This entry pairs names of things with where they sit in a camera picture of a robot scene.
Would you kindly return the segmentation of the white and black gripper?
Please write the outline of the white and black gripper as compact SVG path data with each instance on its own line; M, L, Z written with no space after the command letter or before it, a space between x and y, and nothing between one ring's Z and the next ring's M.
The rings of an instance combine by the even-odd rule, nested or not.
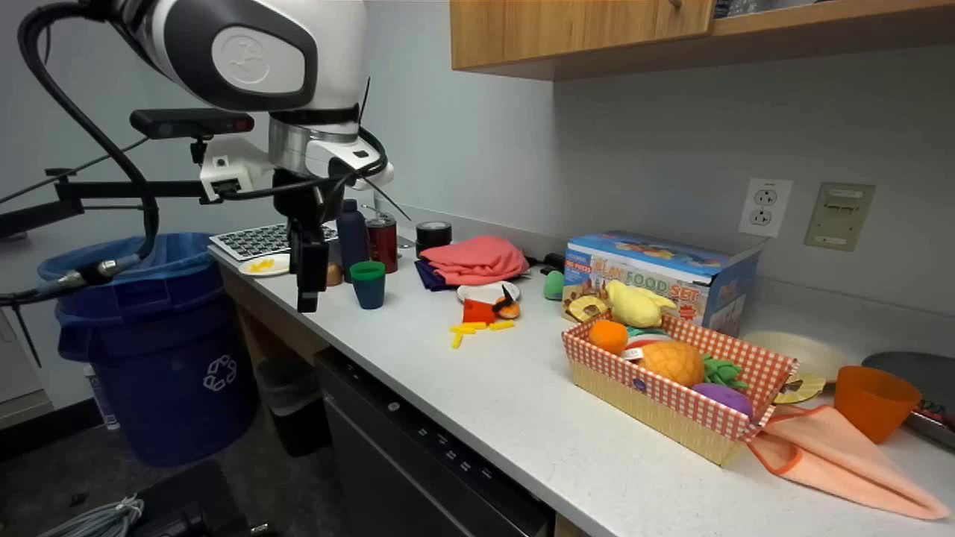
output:
M394 179L381 144L361 127L355 106L291 109L267 117L267 147L246 138L215 138L200 160L200 185L211 203L270 197L285 217L288 267L294 273L294 309L314 314L325 290L327 245L322 217L334 217L348 185L378 188Z

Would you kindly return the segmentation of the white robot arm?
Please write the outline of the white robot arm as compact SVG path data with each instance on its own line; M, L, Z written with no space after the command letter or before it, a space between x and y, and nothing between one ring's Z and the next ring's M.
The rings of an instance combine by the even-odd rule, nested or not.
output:
M267 150L211 144L200 185L211 203L273 199L294 308L314 314L327 264L322 223L346 185L390 172L384 147L361 126L367 2L120 0L115 29L200 100L267 117Z

